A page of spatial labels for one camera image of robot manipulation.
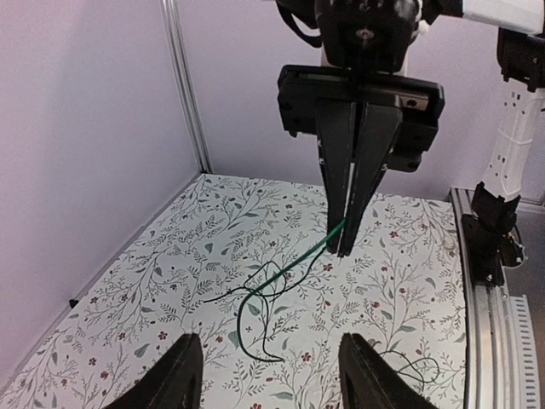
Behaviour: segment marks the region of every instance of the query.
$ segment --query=floral tablecloth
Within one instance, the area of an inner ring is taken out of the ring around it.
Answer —
[[[100,408],[185,332],[203,344],[206,409],[342,407],[336,356],[344,332],[415,362],[421,374],[405,381],[434,405],[462,407],[465,308],[450,204],[377,194],[353,254],[339,261],[325,253],[272,304],[267,351],[283,363],[242,353],[234,331],[243,295],[204,303],[320,241],[325,209],[321,187],[200,176],[49,335],[0,407]],[[244,344],[258,355],[265,318],[259,299],[243,311]],[[384,357],[394,369],[406,366],[396,354]]]

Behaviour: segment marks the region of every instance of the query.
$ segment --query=white wall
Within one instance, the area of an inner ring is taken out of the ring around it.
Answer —
[[[319,64],[319,52],[284,25],[274,1],[179,1],[204,133],[215,171],[321,183],[315,138],[282,130],[276,80],[285,64]],[[474,187],[494,144],[500,69],[496,29],[440,18],[410,51],[409,75],[444,85],[441,131],[416,174],[389,172],[383,192],[444,198]],[[524,194],[541,197],[541,154]]]
[[[0,387],[197,173],[159,1],[0,2]]]

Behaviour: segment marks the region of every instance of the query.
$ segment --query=wall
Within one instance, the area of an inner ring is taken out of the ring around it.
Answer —
[[[280,68],[317,65],[319,51],[284,25],[274,1],[184,1],[179,7],[215,171],[321,183],[315,138],[284,133],[276,103]],[[409,75],[443,84],[447,109],[418,172],[389,172],[383,192],[442,199],[451,186],[475,186],[495,140],[502,82],[495,53],[494,27],[448,18],[411,47]],[[527,196],[545,190],[537,177],[545,171],[544,153],[534,153]]]
[[[163,28],[156,1],[0,3],[0,387],[197,173]]]

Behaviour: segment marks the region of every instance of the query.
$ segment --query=green cable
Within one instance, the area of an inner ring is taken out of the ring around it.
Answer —
[[[268,285],[272,284],[274,281],[276,281],[277,279],[279,279],[281,276],[283,276],[284,274],[286,274],[288,271],[290,271],[293,267],[297,266],[298,264],[300,264],[301,262],[305,261],[307,258],[310,257],[311,254],[313,254],[315,251],[317,251],[318,249],[320,249],[320,247],[326,245],[326,243],[328,241],[330,241],[333,237],[335,237],[342,229],[342,227],[344,226],[344,223],[345,223],[345,220],[342,220],[333,230],[331,230],[331,232],[324,238],[322,239],[321,241],[319,241],[315,246],[313,246],[310,250],[308,250],[306,253],[304,253],[302,256],[300,256],[299,258],[297,258],[296,260],[294,260],[292,263],[290,263],[287,267],[283,268],[282,270],[280,270],[278,273],[274,274],[270,279],[268,279],[267,281],[265,281],[265,283],[259,285],[257,288],[255,288],[254,290],[251,290],[250,293],[242,300],[242,302],[240,303],[240,307],[238,309],[238,314],[237,314],[237,338],[238,338],[238,344],[240,346],[240,348],[243,350],[243,352],[245,354],[247,354],[250,358],[253,358],[255,360],[258,360],[260,362],[268,362],[268,363],[274,363],[274,362],[284,362],[284,360],[276,355],[272,355],[272,354],[267,354],[268,356],[272,357],[273,359],[272,360],[264,360],[258,356],[255,356],[253,355],[248,349],[246,349],[246,347],[244,346],[243,344],[243,341],[242,341],[242,331],[241,331],[241,326],[242,326],[242,312],[244,311],[244,306],[246,305],[246,303],[256,294],[259,294],[261,293],[261,291],[263,291]],[[318,258],[317,257],[314,257],[313,259],[313,262],[311,262],[311,265],[309,266],[309,270],[310,270],[310,267],[312,266],[312,264],[314,262],[316,262]]]

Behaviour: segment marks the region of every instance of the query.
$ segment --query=vertical metal bar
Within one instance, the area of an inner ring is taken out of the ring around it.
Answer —
[[[161,0],[161,9],[169,41],[176,85],[198,168],[201,173],[213,173],[212,161],[204,139],[203,126],[198,114],[197,100],[191,82],[189,65],[187,64],[176,0]]]

